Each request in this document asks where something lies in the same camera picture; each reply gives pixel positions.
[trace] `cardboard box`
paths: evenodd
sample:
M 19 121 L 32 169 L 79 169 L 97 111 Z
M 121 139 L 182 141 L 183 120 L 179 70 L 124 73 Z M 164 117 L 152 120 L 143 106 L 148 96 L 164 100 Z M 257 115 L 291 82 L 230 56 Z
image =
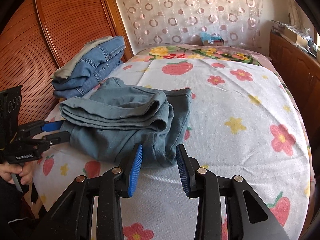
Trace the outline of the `cardboard box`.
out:
M 211 47 L 223 47 L 223 39 L 217 41 L 203 41 L 204 46 L 211 46 Z
M 288 27 L 284 28 L 284 36 L 286 36 L 289 40 L 291 40 L 293 43 L 296 43 L 300 45 L 301 47 L 304 47 L 305 49 L 308 46 L 308 40 L 300 36 L 299 34 L 295 33 Z

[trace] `folded clothing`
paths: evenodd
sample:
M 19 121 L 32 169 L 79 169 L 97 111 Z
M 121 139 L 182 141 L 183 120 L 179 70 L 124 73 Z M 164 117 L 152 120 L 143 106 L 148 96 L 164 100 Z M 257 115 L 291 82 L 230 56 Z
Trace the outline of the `folded clothing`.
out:
M 175 91 L 125 85 L 108 78 L 89 98 L 61 102 L 61 130 L 71 133 L 71 145 L 99 161 L 120 160 L 135 143 L 143 146 L 142 166 L 176 163 L 190 113 L 190 89 Z
M 102 37 L 93 41 L 87 42 L 83 48 L 65 65 L 61 68 L 58 68 L 51 76 L 52 79 L 55 78 L 61 78 L 61 79 L 66 79 L 70 77 L 72 71 L 74 70 L 76 64 L 80 61 L 83 55 L 88 53 L 91 49 L 97 47 L 101 43 L 104 43 L 106 41 L 110 41 L 112 39 L 112 36 L 106 36 Z
M 122 36 L 113 37 L 91 49 L 76 64 L 67 79 L 57 77 L 52 80 L 58 98 L 82 97 L 119 66 L 124 54 L 125 44 Z

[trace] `yellow star print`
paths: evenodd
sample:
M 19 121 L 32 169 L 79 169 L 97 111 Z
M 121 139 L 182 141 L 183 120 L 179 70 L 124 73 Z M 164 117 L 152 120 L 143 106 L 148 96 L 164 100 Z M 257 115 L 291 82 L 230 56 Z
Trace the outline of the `yellow star print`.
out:
M 304 189 L 304 194 L 309 197 L 310 195 L 310 181 L 308 181 L 307 187 Z
M 149 70 L 150 70 L 150 69 L 146 68 L 146 69 L 139 70 L 139 72 L 145 73 L 145 72 L 147 72 L 147 71 L 149 71 Z
M 68 168 L 68 163 L 66 163 L 65 165 L 62 165 L 62 166 L 60 167 L 61 175 L 62 175 L 62 176 L 66 176 L 68 170 L 69 170 L 69 168 Z
M 225 122 L 226 126 L 229 126 L 232 134 L 237 134 L 239 130 L 247 130 L 247 128 L 241 124 L 241 118 L 230 117 L 230 121 Z
M 284 109 L 285 111 L 287 111 L 288 113 L 290 113 L 290 112 L 291 112 L 291 109 L 290 109 L 290 107 L 289 107 L 289 106 L 283 106 L 283 109 Z
M 261 101 L 259 100 L 258 96 L 254 97 L 253 95 L 249 95 L 249 99 L 251 103 L 257 106 L 261 104 Z
M 45 202 L 47 201 L 47 197 L 45 196 L 45 194 L 41 195 L 40 199 L 41 199 L 43 204 L 45 204 Z

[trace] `bed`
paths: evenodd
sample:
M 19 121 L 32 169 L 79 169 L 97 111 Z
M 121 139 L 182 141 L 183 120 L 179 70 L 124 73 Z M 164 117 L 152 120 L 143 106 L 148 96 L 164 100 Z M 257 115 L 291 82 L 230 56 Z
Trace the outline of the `bed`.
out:
M 218 176 L 243 176 L 290 239 L 299 238 L 315 188 L 311 151 L 294 99 L 265 56 L 230 47 L 155 47 L 139 52 L 109 77 L 154 89 L 191 88 L 184 135 L 189 156 Z M 62 119 L 57 105 L 46 121 Z M 48 210 L 76 176 L 92 178 L 114 166 L 69 143 L 55 145 L 38 161 L 34 184 Z M 193 239 L 197 207 L 197 200 L 183 193 L 176 166 L 143 169 L 135 195 L 121 199 L 125 239 Z M 223 205 L 222 232 L 226 240 Z

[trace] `metal screw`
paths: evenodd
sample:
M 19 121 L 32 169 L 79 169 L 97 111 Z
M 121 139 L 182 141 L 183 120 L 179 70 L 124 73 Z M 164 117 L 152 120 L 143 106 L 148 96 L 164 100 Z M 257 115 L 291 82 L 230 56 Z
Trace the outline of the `metal screw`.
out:
M 83 175 L 76 177 L 76 182 L 83 182 L 84 180 L 85 180 L 85 176 Z
M 206 174 L 207 173 L 207 170 L 205 168 L 199 168 L 197 171 L 200 174 Z
M 122 171 L 122 170 L 121 170 L 121 168 L 119 168 L 119 167 L 115 167 L 115 168 L 112 169 L 112 173 L 113 173 L 113 174 L 119 174 L 121 171 Z
M 237 181 L 237 182 L 243 181 L 243 178 L 242 178 L 240 175 L 234 176 L 233 179 L 234 179 L 235 181 Z

